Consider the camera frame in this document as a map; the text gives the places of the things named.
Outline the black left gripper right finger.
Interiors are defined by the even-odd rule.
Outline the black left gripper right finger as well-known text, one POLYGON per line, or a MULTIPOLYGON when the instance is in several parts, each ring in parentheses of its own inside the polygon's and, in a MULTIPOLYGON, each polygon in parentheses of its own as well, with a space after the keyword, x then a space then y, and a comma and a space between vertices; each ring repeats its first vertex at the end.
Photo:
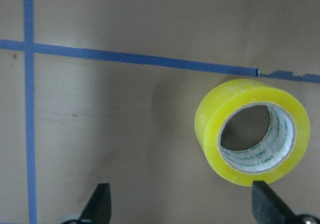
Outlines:
POLYGON ((264 181, 253 181, 252 214, 258 224, 291 224, 295 213, 264 181))

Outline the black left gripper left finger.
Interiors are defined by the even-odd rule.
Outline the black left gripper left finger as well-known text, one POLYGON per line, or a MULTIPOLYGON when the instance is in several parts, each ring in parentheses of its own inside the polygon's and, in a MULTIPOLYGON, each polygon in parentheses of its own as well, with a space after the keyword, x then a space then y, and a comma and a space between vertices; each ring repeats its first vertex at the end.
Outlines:
POLYGON ((111 187, 98 184, 80 215, 80 224, 109 224, 112 216, 111 187))

